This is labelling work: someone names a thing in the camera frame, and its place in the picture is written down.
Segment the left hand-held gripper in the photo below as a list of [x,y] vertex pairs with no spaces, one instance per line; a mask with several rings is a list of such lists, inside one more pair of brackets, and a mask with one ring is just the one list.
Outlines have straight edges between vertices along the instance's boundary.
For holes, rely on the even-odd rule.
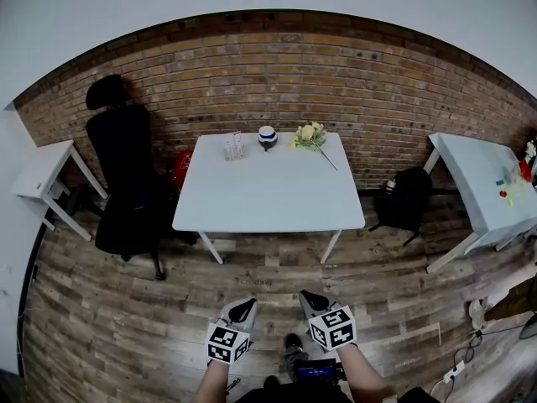
[[207,328],[205,349],[210,361],[232,365],[250,349],[257,311],[255,298],[233,301],[221,309]]

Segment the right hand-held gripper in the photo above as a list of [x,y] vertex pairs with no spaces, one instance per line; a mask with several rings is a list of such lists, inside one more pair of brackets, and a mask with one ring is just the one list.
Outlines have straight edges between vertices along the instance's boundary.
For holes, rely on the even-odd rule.
[[[336,350],[356,341],[356,322],[349,306],[341,306],[333,296],[308,290],[302,290],[299,298],[311,337],[324,350]],[[312,317],[312,310],[331,311]]]

